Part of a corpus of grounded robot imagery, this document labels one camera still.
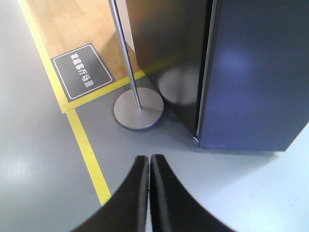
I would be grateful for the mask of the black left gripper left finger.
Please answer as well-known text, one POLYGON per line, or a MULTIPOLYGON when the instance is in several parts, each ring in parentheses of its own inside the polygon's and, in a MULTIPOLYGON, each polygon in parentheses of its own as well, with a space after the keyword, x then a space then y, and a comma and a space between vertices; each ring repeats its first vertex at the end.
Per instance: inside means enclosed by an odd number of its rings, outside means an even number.
POLYGON ((111 198, 74 232, 144 232, 148 206, 149 162, 136 156, 111 198))

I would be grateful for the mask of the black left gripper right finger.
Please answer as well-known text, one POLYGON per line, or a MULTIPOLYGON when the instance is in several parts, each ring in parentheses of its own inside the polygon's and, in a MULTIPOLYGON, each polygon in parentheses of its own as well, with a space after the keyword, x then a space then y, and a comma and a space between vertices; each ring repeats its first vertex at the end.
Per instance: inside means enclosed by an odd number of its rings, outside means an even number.
POLYGON ((154 232, 232 232, 179 181, 164 155, 151 156, 150 213, 154 232))

